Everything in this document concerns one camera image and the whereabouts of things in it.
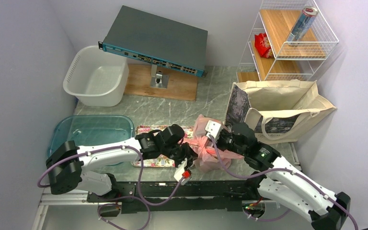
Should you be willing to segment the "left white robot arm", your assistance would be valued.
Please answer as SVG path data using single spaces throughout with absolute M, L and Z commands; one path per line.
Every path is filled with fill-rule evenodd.
M 120 193 L 115 177 L 110 173 L 96 173 L 94 169 L 122 162 L 143 163 L 163 155 L 174 162 L 174 178 L 184 185 L 191 177 L 189 168 L 197 158 L 184 136 L 183 128 L 173 124 L 110 144 L 77 146 L 73 140 L 66 141 L 46 160 L 47 170 L 43 175 L 48 176 L 47 187 L 53 195 L 77 189 L 113 201 Z

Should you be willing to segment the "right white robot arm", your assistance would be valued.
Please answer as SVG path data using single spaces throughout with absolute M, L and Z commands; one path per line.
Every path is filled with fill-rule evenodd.
M 245 123 L 231 130 L 212 122 L 205 129 L 216 150 L 228 150 L 243 156 L 255 170 L 244 178 L 245 193 L 251 199 L 259 196 L 274 200 L 298 213 L 315 230 L 340 230 L 348 218 L 351 198 L 335 193 L 297 170 L 279 151 L 257 140 Z

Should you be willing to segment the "pink plastic grocery bag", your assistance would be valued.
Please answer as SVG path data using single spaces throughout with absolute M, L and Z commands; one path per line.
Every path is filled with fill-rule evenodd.
M 216 151 L 212 146 L 212 143 L 207 138 L 205 127 L 208 121 L 218 122 L 221 121 L 199 115 L 195 121 L 193 134 L 190 138 L 184 138 L 184 143 L 188 143 L 192 150 L 197 154 L 197 159 L 194 160 L 195 167 L 203 173 L 207 173 L 212 170 L 222 169 L 222 165 L 218 160 Z

